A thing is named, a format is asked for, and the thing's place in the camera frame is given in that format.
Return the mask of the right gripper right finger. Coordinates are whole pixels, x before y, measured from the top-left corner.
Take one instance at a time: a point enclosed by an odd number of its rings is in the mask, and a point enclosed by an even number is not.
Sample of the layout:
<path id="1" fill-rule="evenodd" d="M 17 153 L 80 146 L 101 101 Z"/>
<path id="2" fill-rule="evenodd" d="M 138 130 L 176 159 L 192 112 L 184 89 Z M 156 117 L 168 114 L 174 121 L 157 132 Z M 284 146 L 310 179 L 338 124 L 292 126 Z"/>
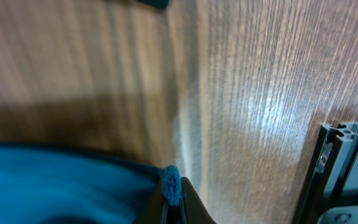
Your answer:
<path id="1" fill-rule="evenodd" d="M 187 177 L 181 178 L 181 224 L 216 224 Z"/>

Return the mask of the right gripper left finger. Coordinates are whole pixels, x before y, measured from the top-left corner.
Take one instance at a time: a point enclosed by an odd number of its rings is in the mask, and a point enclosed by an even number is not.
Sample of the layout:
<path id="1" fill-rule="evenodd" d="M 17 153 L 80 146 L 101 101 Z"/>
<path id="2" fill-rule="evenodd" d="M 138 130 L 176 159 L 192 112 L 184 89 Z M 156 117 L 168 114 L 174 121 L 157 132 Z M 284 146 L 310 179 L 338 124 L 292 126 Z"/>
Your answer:
<path id="1" fill-rule="evenodd" d="M 167 215 L 168 205 L 163 196 L 162 181 L 160 180 L 134 224 L 166 224 Z"/>

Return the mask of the dark blue polo shirt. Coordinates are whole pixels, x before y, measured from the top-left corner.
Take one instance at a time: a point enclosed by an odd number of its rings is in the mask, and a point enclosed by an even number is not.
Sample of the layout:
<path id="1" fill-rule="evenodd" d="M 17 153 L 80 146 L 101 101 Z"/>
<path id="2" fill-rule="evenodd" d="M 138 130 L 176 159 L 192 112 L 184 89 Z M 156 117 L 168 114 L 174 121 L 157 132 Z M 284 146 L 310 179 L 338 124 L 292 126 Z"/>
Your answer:
<path id="1" fill-rule="evenodd" d="M 175 166 L 0 143 L 0 223 L 132 223 L 153 192 L 179 205 Z"/>

